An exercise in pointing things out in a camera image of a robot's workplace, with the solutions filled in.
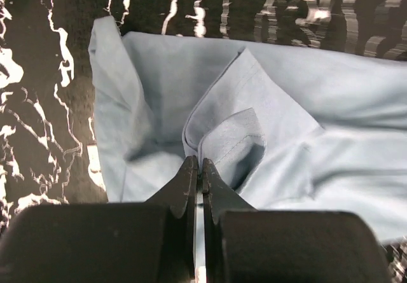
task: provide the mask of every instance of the black and white surface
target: black and white surface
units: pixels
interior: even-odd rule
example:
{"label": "black and white surface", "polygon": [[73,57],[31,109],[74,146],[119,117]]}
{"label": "black and white surface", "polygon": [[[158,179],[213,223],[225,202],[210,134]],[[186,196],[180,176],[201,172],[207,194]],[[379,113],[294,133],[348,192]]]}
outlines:
{"label": "black and white surface", "polygon": [[[123,34],[407,58],[407,0],[0,0],[2,229],[30,205],[107,199],[87,46],[93,20],[109,14]],[[387,253],[394,282],[407,282],[407,243]]]}

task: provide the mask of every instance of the marble pattern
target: marble pattern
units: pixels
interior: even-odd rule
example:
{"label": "marble pattern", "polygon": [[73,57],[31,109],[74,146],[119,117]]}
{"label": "marble pattern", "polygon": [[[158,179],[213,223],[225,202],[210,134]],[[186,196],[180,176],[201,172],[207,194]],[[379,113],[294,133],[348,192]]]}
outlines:
{"label": "marble pattern", "polygon": [[[140,6],[139,0],[0,0],[1,230],[32,205],[106,201],[86,56],[93,18],[113,15],[122,33],[244,39],[386,59],[405,55],[406,0],[361,4],[370,6],[367,19],[355,11],[356,1],[151,0]],[[301,16],[285,23],[293,13]],[[383,29],[391,13],[401,20],[393,30]],[[379,29],[369,31],[369,25]],[[333,30],[338,37],[332,38]],[[391,38],[393,33],[400,36]],[[395,283],[407,282],[406,244],[385,248]]]}

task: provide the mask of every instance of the garment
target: garment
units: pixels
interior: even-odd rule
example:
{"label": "garment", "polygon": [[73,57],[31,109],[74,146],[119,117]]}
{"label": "garment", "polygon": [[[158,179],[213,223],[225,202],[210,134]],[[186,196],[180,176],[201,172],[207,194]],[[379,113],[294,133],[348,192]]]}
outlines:
{"label": "garment", "polygon": [[[129,32],[97,19],[95,131],[110,202],[141,202],[186,155],[253,207],[358,214],[407,234],[407,64],[227,39]],[[198,215],[197,266],[203,264]]]}

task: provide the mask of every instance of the cloth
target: cloth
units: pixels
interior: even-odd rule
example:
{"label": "cloth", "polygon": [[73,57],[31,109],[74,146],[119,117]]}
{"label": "cloth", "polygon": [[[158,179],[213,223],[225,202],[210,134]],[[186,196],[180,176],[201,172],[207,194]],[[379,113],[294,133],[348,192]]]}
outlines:
{"label": "cloth", "polygon": [[[129,32],[89,46],[110,202],[142,202],[186,155],[262,210],[348,211],[407,234],[407,64],[227,39]],[[197,266],[204,263],[197,219]]]}

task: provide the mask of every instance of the wrinkled fabric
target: wrinkled fabric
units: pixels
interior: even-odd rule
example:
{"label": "wrinkled fabric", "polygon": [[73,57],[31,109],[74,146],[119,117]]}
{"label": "wrinkled fabric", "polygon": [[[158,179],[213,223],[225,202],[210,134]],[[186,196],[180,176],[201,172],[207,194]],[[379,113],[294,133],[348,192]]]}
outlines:
{"label": "wrinkled fabric", "polygon": [[[407,234],[407,64],[97,19],[95,131],[110,202],[142,202],[185,156],[210,158],[253,207],[358,214]],[[198,213],[197,266],[204,263]]]}

